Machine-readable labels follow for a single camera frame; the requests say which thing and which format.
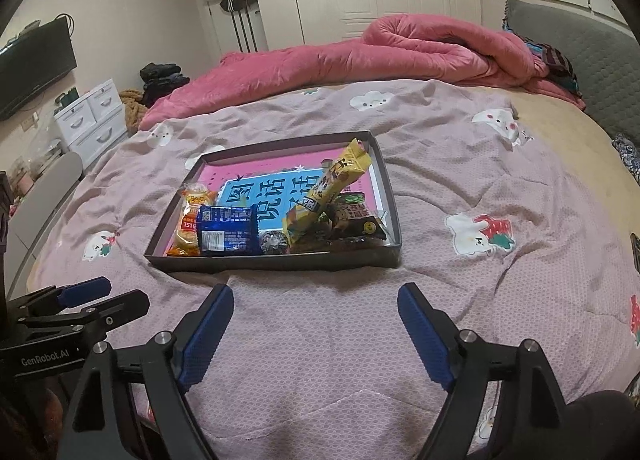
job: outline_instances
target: barcode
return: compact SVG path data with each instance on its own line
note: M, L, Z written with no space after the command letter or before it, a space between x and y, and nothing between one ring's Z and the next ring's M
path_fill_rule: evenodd
M203 250L225 250L225 231L202 231Z

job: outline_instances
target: gray cardboard box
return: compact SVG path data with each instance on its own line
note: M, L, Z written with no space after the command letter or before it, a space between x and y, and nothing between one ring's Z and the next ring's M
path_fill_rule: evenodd
M380 192L385 225L390 235L386 245L372 249L341 252L306 252L277 256L216 256L213 258L191 258L165 256L169 242L174 236L180 214L182 196L176 192L149 242L145 257L153 266L164 272L214 273L229 269L253 270L342 270L360 266L396 267L400 263L402 237L396 201L386 173L380 147L371 132L330 133L326 135L301 136L285 140L274 140L240 146L230 150L203 155L183 185L197 181L207 164L231 164L255 161L277 156L294 155L309 151L345 148L354 138L359 139L372 159L370 172L374 174Z

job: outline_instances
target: black tv screen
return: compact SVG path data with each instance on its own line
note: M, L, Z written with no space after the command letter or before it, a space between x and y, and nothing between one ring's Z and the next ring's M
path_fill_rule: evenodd
M0 48L0 120L11 117L76 66L65 18L35 28Z

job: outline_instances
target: pink comforter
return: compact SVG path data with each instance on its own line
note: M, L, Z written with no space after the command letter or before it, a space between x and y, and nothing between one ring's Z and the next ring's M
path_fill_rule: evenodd
M509 32L448 16L379 18L361 39L226 54L220 65L160 99L140 123L215 112L311 85L398 78L499 88L523 87L584 109L584 102L545 79L548 67Z

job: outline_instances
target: blue gripper pad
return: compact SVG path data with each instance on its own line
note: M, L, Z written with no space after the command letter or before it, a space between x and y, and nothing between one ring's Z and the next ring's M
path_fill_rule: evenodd
M189 312L178 323L172 361L183 393L204 378L233 313L233 291L218 285L198 310Z
M420 293L415 283L407 283L398 291L398 313L404 327L414 342L414 346L430 379L439 383L447 392L452 388L455 377L449 366L449 350L436 332L424 310L418 304L416 295Z
M100 276L100 278L61 288L58 303L62 308L74 308L108 296L110 292L111 283L104 276Z

